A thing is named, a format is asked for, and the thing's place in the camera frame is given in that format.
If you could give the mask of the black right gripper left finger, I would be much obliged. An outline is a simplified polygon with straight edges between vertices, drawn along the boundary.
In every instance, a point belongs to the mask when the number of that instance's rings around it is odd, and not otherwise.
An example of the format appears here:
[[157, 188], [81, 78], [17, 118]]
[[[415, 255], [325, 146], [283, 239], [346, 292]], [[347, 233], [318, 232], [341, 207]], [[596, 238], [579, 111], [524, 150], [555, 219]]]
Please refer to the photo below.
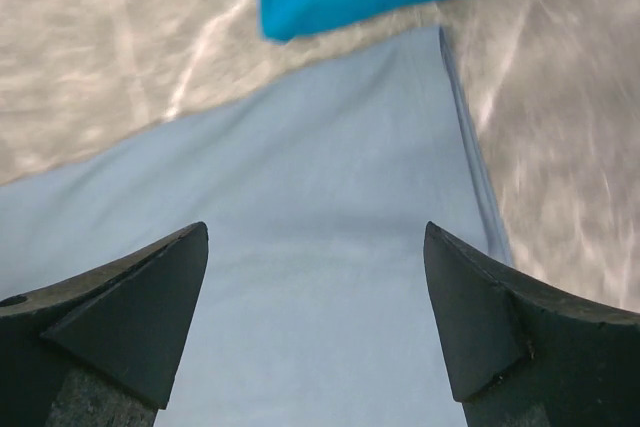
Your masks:
[[151, 426], [208, 260], [205, 223], [1, 302], [4, 426]]

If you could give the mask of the grey-blue t-shirt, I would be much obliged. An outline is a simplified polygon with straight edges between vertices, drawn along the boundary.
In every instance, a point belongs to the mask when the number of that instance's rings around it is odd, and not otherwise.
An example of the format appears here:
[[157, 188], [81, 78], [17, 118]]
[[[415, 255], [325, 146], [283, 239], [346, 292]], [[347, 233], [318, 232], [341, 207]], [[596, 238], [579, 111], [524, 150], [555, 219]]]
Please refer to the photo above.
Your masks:
[[209, 263], [162, 426], [461, 426], [427, 292], [436, 223], [511, 254], [439, 27], [1, 189], [1, 291], [196, 221]]

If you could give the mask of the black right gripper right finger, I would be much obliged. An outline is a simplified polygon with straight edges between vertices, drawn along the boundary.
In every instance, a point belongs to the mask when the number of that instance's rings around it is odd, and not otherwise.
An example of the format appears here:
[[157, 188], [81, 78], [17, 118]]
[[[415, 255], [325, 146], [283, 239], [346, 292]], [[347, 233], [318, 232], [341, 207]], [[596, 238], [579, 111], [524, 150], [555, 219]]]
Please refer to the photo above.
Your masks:
[[434, 223], [424, 265], [468, 425], [638, 425], [637, 313], [541, 282]]

